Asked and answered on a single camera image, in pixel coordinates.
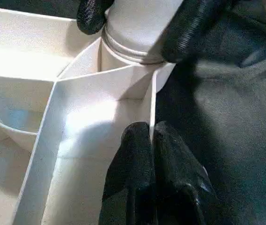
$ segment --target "white plastic container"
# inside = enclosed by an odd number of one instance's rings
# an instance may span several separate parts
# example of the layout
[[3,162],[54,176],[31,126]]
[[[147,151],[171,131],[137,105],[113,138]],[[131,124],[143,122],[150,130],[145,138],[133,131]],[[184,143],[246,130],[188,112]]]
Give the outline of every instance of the white plastic container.
[[135,121],[154,126],[152,75],[127,66],[55,84],[14,225],[97,224],[122,132]]
[[100,34],[76,20],[0,9],[0,128],[32,151],[52,85]]
[[122,132],[145,121],[152,137],[173,67],[126,60],[75,20],[0,9],[0,224],[96,224]]

